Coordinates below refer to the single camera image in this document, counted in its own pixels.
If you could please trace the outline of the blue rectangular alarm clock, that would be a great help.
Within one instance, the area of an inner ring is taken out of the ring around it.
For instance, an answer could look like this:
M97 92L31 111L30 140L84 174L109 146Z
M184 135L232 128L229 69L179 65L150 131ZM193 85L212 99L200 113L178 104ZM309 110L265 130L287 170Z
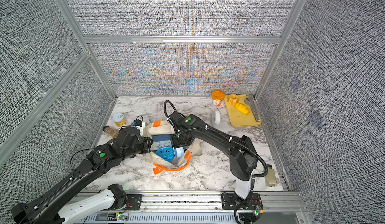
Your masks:
M172 147L171 135L155 135L152 137L151 151L157 151L163 147Z

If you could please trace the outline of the white round alarm clock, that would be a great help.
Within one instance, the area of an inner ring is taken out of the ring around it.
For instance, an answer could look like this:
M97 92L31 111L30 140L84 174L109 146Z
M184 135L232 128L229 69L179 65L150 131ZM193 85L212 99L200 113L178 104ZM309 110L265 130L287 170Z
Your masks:
M211 118L212 126L213 127L218 127L220 122L221 122L221 115L218 110L214 111L212 113L212 118Z

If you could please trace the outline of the canvas bag orange handles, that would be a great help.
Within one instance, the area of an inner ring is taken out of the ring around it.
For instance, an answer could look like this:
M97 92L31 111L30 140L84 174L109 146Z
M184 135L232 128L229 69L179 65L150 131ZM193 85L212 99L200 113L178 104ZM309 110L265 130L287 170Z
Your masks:
M172 140L174 129L167 121L155 121L146 126L143 132L145 137L153 141L145 160L153 163L155 175L163 171L181 171L188 167L192 157L203 154L198 140L183 141L182 146L178 147L176 141Z

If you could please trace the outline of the light blue square alarm clock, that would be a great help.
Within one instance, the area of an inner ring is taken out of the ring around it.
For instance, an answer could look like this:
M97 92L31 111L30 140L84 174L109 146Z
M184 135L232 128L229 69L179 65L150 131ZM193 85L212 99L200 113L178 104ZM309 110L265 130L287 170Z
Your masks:
M179 148L174 149L174 157L175 158L181 158L183 155L184 155L183 147L179 147Z

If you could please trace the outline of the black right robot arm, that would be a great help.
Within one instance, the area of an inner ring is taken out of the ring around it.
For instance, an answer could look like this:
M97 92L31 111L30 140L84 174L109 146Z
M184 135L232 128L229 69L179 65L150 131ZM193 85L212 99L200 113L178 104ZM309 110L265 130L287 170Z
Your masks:
M226 134L195 115L183 116L174 111L166 114L167 121L178 137L200 139L223 152L229 158L230 172L236 178L235 194L245 200L254 189L255 179L268 174L268 166L257 153L251 139Z

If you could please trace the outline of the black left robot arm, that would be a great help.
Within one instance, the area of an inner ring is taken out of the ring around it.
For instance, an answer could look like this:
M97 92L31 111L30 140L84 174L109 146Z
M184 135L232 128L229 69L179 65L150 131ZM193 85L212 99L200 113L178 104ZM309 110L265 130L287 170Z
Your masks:
M89 153L62 181L30 203L19 203L11 209L17 224L43 224L59 220L59 210L83 188L137 154L150 152L153 141L142 137L140 130L124 127L118 137L89 149Z

